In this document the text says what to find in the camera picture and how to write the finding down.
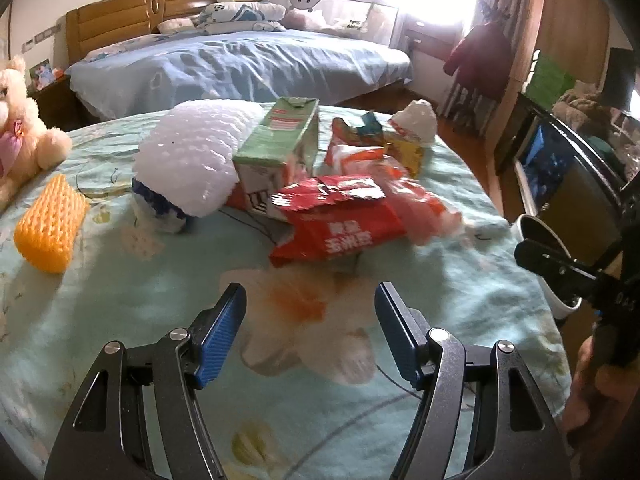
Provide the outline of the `right hand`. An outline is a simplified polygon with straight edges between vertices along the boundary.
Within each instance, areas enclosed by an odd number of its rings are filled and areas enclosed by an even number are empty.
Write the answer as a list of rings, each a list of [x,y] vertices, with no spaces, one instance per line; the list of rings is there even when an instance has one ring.
[[[595,366],[593,336],[580,346],[562,418],[570,447],[596,456],[620,430],[639,391],[639,360],[626,367]]]

